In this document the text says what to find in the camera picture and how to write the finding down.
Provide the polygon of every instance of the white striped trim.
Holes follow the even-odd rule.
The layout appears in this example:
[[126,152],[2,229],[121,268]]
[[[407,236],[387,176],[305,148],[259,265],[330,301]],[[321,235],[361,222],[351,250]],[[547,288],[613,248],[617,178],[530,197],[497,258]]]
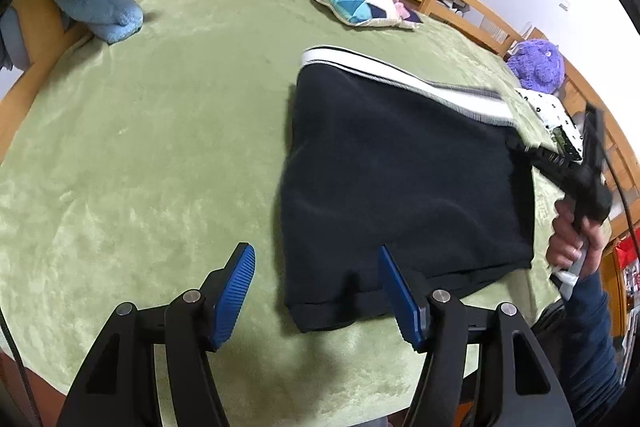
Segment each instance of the white striped trim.
[[492,90],[433,84],[367,55],[332,46],[309,48],[301,67],[327,64],[377,82],[421,94],[465,116],[501,126],[513,126],[513,115],[500,95]]

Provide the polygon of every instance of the blue sleeve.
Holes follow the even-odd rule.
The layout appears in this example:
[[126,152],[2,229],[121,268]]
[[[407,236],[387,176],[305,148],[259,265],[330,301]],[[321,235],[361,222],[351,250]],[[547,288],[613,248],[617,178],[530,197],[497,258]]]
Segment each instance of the blue sleeve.
[[564,302],[560,384],[578,427],[595,425],[622,394],[607,300],[596,272],[579,280]]

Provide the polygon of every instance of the cable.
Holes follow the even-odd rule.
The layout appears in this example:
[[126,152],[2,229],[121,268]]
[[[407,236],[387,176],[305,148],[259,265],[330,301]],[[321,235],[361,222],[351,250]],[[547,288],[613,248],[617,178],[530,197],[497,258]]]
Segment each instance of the cable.
[[620,194],[620,200],[622,200],[622,207],[625,209],[626,216],[626,225],[629,229],[629,234],[631,235],[631,241],[634,244],[634,248],[636,249],[636,256],[638,256],[638,261],[640,262],[640,245],[638,245],[638,238],[636,237],[636,231],[634,230],[633,220],[631,219],[631,211],[629,210],[629,204],[626,201],[625,191],[622,189],[622,185],[620,185],[620,180],[618,179],[618,175],[609,160],[609,155],[607,154],[606,149],[604,149],[604,143],[600,140],[600,136],[595,132],[593,125],[590,122],[585,122],[591,131],[593,131],[593,136],[596,138],[596,143],[598,147],[602,150],[602,154],[604,155],[604,160],[607,162],[607,167],[609,167],[609,172],[611,172],[611,176],[613,178],[613,182],[616,184],[616,188],[618,190],[618,194]]
[[38,409],[38,404],[36,404],[36,399],[33,396],[31,384],[29,383],[29,379],[27,378],[27,371],[24,368],[24,364],[22,363],[22,357],[20,356],[18,347],[15,345],[14,338],[11,336],[11,331],[9,331],[9,326],[7,325],[6,320],[4,319],[4,315],[2,314],[2,308],[0,308],[0,330],[2,330],[2,334],[4,335],[6,343],[9,344],[9,349],[11,350],[11,354],[14,357],[15,365],[18,366],[18,373],[20,373],[22,387],[24,388],[24,392],[27,394],[27,398],[29,399],[29,407],[31,408],[33,419],[36,422],[36,427],[42,427],[42,417],[40,416],[40,410]]

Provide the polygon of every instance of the white polka dot fabric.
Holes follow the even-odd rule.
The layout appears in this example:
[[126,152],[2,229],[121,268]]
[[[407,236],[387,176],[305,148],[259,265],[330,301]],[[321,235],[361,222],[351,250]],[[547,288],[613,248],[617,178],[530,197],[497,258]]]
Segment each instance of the white polka dot fabric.
[[552,94],[516,89],[536,112],[561,152],[575,161],[582,159],[582,136],[560,100]]

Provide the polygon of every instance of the green fleece bedspread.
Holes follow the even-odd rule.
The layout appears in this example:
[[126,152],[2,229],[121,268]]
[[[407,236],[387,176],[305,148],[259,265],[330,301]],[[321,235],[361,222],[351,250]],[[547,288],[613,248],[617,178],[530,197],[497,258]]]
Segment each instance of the green fleece bedspread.
[[[345,427],[407,407],[422,356],[393,318],[303,335],[282,303],[278,182],[300,57],[334,44],[421,78],[492,87],[526,140],[550,143],[515,77],[430,19],[415,32],[356,29],[313,0],[139,2],[140,33],[59,61],[0,168],[0,304],[24,360],[65,392],[118,303],[168,303],[247,241],[254,281],[210,357],[231,425]],[[512,301],[530,322],[557,298],[544,251],[559,193],[534,181],[533,268],[465,299]],[[471,349],[467,370],[476,363]]]

